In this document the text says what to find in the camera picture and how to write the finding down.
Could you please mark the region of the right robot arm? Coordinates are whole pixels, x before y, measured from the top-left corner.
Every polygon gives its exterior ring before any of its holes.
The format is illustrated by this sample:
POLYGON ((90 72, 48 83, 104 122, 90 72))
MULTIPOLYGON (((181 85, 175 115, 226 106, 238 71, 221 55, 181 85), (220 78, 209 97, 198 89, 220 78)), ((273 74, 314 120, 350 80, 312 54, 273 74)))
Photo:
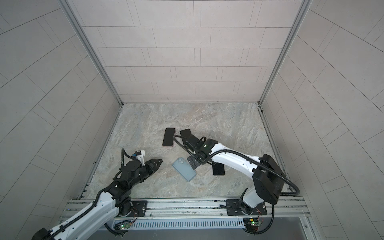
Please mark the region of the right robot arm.
POLYGON ((205 143, 187 143, 186 148, 201 164, 209 161, 223 164, 252 179, 254 188, 246 190, 242 198, 243 203, 249 208, 253 209, 262 202, 271 205, 278 202, 286 176, 270 155, 264 154, 262 157, 245 155, 211 139, 205 143))

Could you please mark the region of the circuit board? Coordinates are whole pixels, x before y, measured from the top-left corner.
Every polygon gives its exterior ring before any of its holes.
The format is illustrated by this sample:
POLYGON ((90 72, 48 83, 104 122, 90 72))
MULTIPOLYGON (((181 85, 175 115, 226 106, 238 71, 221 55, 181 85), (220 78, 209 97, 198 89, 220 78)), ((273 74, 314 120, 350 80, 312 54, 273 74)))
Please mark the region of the circuit board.
POLYGON ((114 225, 114 230, 127 231, 132 225, 131 221, 122 221, 114 225))
POLYGON ((257 231, 259 227, 263 224, 263 221, 260 219, 249 219, 244 218, 243 219, 244 226, 247 231, 257 231))

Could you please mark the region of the right circuit board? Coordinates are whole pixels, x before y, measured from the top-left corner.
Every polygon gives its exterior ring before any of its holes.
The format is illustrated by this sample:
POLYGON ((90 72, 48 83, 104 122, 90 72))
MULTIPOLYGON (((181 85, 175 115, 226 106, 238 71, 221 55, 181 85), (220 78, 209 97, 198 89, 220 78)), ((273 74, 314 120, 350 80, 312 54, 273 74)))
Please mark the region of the right circuit board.
POLYGON ((244 226, 247 231, 257 231, 259 227, 263 224, 263 221, 260 219, 249 219, 244 218, 243 219, 244 226))

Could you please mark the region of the aluminium mounting rail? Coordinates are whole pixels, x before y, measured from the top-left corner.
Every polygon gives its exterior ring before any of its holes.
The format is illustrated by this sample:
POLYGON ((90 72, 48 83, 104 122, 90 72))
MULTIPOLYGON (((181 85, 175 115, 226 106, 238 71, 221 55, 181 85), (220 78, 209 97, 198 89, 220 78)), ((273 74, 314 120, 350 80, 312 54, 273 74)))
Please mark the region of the aluminium mounting rail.
MULTIPOLYGON (((229 218, 227 210, 221 208, 228 199, 222 198, 168 198, 168 199, 134 199, 147 201, 144 217, 139 219, 177 219, 177 218, 229 218)), ((308 217, 309 208, 303 197, 281 197, 275 205, 277 217, 308 217)))

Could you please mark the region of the light blue phone case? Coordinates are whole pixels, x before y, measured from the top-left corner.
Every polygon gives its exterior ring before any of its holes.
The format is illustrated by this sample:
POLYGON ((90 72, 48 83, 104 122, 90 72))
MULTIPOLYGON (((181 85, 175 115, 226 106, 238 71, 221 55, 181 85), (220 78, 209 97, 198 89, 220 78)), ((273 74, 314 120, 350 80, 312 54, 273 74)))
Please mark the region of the light blue phone case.
POLYGON ((197 175, 197 172, 184 158, 178 158, 173 163, 173 167, 187 182, 190 182, 197 175))

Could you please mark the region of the left circuit board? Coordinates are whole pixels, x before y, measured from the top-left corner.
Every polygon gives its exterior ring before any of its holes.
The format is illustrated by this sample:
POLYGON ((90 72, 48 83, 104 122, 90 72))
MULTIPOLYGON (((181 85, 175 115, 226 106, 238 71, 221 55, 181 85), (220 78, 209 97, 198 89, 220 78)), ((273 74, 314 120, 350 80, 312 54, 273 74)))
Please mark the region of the left circuit board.
POLYGON ((122 221, 114 225, 114 230, 127 231, 132 225, 131 221, 122 221))

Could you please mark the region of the ventilation grille strip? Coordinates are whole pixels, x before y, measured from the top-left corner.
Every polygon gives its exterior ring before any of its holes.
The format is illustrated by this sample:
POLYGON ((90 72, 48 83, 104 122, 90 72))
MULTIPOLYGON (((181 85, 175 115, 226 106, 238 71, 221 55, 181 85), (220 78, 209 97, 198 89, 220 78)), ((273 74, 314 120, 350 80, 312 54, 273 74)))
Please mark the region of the ventilation grille strip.
POLYGON ((123 223, 125 230, 197 230, 197 229, 244 229, 243 219, 139 219, 133 224, 123 223))

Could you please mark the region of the black phone case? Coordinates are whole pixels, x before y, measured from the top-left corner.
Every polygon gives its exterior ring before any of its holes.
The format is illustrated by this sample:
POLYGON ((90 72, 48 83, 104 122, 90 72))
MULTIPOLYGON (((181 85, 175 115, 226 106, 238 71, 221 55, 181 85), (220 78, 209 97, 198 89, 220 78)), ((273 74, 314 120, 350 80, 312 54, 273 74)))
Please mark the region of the black phone case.
POLYGON ((190 129, 181 130, 180 136, 182 137, 183 145, 188 148, 194 148, 200 141, 200 139, 192 134, 190 129))

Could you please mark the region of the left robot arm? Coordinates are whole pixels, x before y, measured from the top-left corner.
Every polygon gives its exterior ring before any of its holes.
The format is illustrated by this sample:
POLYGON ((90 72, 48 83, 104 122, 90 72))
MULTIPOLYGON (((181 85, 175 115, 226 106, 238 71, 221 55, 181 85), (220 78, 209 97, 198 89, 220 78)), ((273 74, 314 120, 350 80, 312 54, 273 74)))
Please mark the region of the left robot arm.
POLYGON ((33 240, 86 240, 117 215, 128 215, 131 208, 132 188, 152 176, 163 160, 149 160, 144 165, 139 160, 127 162, 120 169, 120 177, 100 190, 96 199, 60 225, 50 230, 42 228, 33 240))

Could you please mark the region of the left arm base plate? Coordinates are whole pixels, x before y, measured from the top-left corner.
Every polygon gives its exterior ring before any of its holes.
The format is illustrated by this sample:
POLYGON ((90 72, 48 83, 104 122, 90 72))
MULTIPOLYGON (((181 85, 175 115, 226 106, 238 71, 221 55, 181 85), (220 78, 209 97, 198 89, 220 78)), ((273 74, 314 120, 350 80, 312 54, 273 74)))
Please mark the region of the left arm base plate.
POLYGON ((126 201, 119 207, 118 216, 121 218, 144 217, 147 210, 147 201, 126 201))

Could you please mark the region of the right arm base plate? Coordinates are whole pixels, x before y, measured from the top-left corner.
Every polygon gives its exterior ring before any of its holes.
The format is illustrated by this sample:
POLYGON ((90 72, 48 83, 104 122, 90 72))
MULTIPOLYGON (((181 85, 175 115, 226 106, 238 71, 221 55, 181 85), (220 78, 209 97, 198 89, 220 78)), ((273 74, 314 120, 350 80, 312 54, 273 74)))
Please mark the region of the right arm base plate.
POLYGON ((265 202, 251 208, 237 199, 228 199, 224 205, 228 216, 266 216, 268 214, 265 202))

